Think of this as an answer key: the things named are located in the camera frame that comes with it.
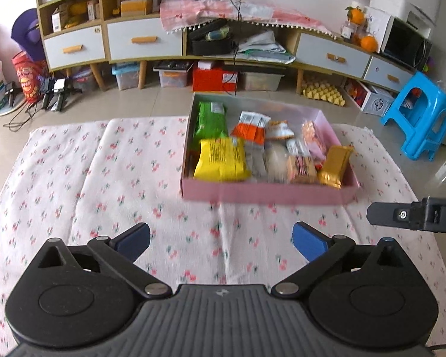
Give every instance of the egg tray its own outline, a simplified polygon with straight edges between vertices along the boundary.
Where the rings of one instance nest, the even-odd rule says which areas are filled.
[[[309,99],[323,100],[337,106],[345,105],[345,100],[339,89],[327,80],[318,80],[317,78],[304,80],[302,82],[302,94]]]

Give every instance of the white drawer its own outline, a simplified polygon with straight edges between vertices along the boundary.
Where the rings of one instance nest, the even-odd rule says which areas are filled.
[[[106,59],[101,26],[91,26],[51,37],[44,41],[44,46],[50,70]],[[66,49],[69,47],[76,47],[76,50],[67,53]]]
[[[363,79],[398,92],[408,83],[412,76],[412,73],[377,57],[372,57]]]
[[[182,32],[167,34],[159,18],[128,20],[107,25],[111,60],[182,56]],[[156,37],[149,43],[139,38]]]
[[[370,55],[341,43],[302,34],[296,59],[305,64],[362,78]]]

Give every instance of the green snack package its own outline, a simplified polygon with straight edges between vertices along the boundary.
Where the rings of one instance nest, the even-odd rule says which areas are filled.
[[[226,128],[225,108],[222,103],[200,102],[196,121],[194,141],[208,138],[224,138],[228,136]]]

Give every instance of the yellow snack package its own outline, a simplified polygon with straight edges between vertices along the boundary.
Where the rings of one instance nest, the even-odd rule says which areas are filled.
[[[251,176],[251,172],[246,168],[243,139],[202,139],[200,148],[195,179],[214,182],[243,181]]]

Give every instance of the tiled floor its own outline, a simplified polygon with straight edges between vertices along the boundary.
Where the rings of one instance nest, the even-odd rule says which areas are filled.
[[[40,126],[61,125],[112,118],[159,115],[188,115],[191,103],[191,88],[160,89],[158,80],[151,77],[144,90],[118,91],[112,88],[105,93],[77,97],[63,113],[40,111],[19,132],[12,133],[2,125],[12,116],[0,118],[0,190],[19,152],[25,145],[29,132]],[[434,162],[426,157],[411,161],[400,151],[403,133],[395,125],[381,126],[379,117],[360,113],[352,102],[346,107],[305,99],[294,93],[294,82],[283,81],[277,92],[238,92],[241,96],[259,97],[294,104],[303,104],[321,109],[329,122],[347,123],[372,129],[383,143],[410,183],[416,196],[440,196],[446,198],[446,147],[436,154]],[[441,254],[446,262],[446,235],[437,235]]]

